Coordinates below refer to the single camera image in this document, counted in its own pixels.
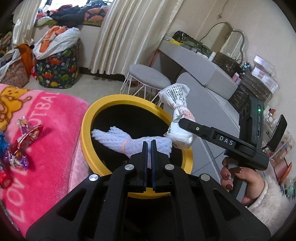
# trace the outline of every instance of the stool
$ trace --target stool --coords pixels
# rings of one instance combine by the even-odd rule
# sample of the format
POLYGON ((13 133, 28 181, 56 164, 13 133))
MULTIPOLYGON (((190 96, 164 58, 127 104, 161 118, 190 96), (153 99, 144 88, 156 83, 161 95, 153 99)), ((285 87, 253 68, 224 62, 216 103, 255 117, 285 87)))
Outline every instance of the stool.
MULTIPOLYGON (((157 70, 150 68, 148 66, 141 64, 133 64, 129 66, 128 70, 129 73, 125 81, 123 82, 123 85, 119 92, 120 94, 123 94, 127 86, 127 94, 130 94, 131 82, 133 81, 133 79, 137 80, 139 84, 141 84, 142 86, 140 87, 138 85, 139 89, 136 91, 136 93, 132 93, 131 95, 136 95, 137 93, 139 93, 141 89, 144 88, 144 99, 146 99, 146 88, 148 87, 151 88, 149 101, 151 99, 153 89, 158 92, 171 85, 171 82, 167 77, 165 77, 162 73, 158 72, 157 70)), ((156 94, 151 102, 153 102, 157 96, 158 95, 156 94)))

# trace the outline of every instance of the painted fingernail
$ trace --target painted fingernail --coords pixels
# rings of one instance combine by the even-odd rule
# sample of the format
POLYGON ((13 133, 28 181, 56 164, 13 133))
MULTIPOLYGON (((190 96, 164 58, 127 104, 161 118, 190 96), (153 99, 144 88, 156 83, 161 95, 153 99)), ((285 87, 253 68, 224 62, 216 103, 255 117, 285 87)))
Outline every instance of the painted fingernail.
POLYGON ((225 174, 225 175, 224 175, 224 179, 225 179, 225 180, 229 180, 230 178, 231 178, 230 175, 228 175, 228 174, 225 174))
POLYGON ((242 169, 240 167, 234 167, 229 169, 230 172, 234 172, 234 173, 240 173, 242 171, 242 169))
POLYGON ((233 187, 232 187, 230 184, 227 184, 227 185, 226 185, 226 188, 227 188, 229 191, 231 191, 231 190, 233 189, 233 187))

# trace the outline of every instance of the pink fleece blanket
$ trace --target pink fleece blanket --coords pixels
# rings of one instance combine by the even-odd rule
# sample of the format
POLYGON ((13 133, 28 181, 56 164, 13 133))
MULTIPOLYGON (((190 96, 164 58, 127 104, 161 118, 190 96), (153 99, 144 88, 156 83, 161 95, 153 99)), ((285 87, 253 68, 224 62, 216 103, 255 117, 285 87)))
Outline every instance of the pink fleece blanket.
POLYGON ((13 143, 21 136, 17 119, 30 126, 44 125, 26 154, 29 169, 11 168, 11 187, 0 189, 0 199, 23 236, 27 229, 88 174, 79 134, 88 103, 47 91, 0 84, 0 128, 13 143))

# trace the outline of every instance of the cream curtain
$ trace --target cream curtain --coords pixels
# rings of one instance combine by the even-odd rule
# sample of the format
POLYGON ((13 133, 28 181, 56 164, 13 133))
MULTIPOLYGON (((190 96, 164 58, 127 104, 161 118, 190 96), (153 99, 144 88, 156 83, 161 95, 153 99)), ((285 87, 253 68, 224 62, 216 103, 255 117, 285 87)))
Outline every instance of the cream curtain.
POLYGON ((15 10, 12 48, 20 44, 31 45, 34 22, 41 0, 24 0, 15 10))
POLYGON ((183 0, 115 0, 102 24, 90 70, 127 75, 149 65, 183 0))

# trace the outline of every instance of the hand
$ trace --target hand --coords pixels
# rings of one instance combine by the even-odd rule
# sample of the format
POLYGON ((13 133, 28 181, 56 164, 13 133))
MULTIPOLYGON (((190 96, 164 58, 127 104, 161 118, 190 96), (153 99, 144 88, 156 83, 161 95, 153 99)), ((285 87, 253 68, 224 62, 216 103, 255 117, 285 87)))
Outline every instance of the hand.
POLYGON ((229 180, 230 177, 234 178, 234 176, 237 176, 239 179, 246 180, 249 184, 247 186, 246 194, 241 203, 245 206, 249 206, 253 202, 255 202, 262 193, 264 189, 264 181, 259 173, 247 167, 235 167, 228 170, 226 166, 227 160, 229 159, 229 157, 225 157, 222 161, 222 165, 224 167, 220 172, 222 176, 221 186, 224 187, 227 191, 230 191, 233 188, 232 181, 229 180))

